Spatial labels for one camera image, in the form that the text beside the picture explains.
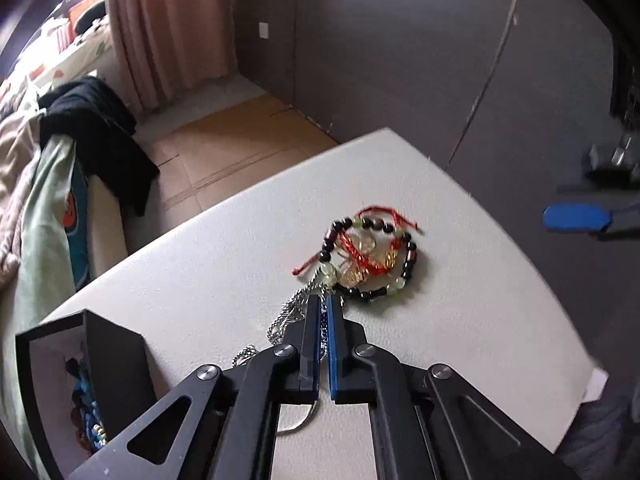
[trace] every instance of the gray wall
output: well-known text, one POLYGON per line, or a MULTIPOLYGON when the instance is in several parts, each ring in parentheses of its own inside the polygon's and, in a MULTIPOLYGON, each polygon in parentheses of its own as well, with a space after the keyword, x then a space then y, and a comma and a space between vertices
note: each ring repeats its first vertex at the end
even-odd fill
MULTIPOLYGON (((338 141, 389 126, 443 166, 484 83, 509 4, 239 1, 240 69, 338 141), (269 22, 269 40, 258 38, 258 21, 269 22)), ((620 135, 607 113, 610 35, 580 0, 519 0, 517 17, 449 173, 540 270, 588 349, 613 374, 635 374, 637 244, 551 235, 540 227, 549 202, 632 200, 557 191, 579 179, 590 142, 620 135)))

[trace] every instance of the white table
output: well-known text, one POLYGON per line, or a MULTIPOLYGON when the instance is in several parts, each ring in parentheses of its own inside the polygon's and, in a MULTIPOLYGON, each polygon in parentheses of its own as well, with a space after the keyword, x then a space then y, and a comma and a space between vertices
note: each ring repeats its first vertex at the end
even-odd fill
MULTIPOLYGON (((436 165, 381 130, 290 168, 169 232, 59 307, 141 333, 164 393, 199 364, 229 367, 300 285, 290 275, 335 218, 393 206, 424 229, 414 280, 349 307, 402 362, 452 365, 544 446, 572 421, 593 365, 558 300, 515 243, 436 165)), ((375 478, 365 406, 329 402, 278 439, 273 478, 375 478)), ((297 413, 285 413, 293 420, 297 413)))

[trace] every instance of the blue handle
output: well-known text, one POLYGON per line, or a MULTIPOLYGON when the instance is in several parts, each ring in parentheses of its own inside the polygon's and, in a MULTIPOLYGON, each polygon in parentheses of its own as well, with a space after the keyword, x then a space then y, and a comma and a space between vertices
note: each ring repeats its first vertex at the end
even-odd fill
POLYGON ((596 233, 611 220, 611 211, 595 204, 551 204, 542 214, 545 229, 565 233, 596 233))

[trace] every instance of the floor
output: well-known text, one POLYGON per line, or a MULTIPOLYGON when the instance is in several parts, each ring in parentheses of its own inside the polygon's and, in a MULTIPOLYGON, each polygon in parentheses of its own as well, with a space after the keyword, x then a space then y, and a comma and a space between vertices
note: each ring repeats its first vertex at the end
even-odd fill
POLYGON ((160 177, 145 215, 124 212, 129 254, 204 210, 336 145, 241 76, 147 118, 136 133, 160 177))

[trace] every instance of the green blanket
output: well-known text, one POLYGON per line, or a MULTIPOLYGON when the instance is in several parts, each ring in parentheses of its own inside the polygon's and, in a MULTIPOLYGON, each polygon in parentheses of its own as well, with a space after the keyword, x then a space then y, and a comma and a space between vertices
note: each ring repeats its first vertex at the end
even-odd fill
POLYGON ((22 264, 0 299, 0 410, 16 447, 43 479, 48 475, 20 398, 15 335, 36 326, 76 291, 62 226, 75 159, 75 144, 67 136, 51 137, 42 151, 22 220, 22 264))

